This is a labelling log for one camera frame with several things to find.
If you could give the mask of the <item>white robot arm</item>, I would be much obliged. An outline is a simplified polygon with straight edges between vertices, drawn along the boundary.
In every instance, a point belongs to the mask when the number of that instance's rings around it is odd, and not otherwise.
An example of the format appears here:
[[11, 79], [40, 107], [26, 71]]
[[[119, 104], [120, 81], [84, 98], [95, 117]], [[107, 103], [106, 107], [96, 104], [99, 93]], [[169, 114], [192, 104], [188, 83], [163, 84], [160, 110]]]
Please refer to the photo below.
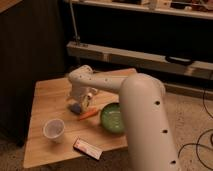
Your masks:
[[134, 171], [182, 171], [164, 107], [163, 83], [147, 74], [93, 72], [83, 65], [68, 74], [71, 96], [79, 101], [87, 87], [117, 93]]

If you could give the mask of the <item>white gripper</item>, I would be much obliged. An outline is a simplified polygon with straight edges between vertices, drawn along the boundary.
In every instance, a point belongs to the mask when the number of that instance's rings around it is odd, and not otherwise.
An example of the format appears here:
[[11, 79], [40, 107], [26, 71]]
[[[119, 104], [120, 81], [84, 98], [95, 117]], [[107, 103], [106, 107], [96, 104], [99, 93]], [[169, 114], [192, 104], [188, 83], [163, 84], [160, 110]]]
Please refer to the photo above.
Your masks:
[[92, 87], [73, 86], [70, 95], [66, 97], [68, 105], [73, 105], [73, 99], [82, 106], [82, 111], [85, 112], [90, 105], [92, 98], [98, 94], [98, 90]]

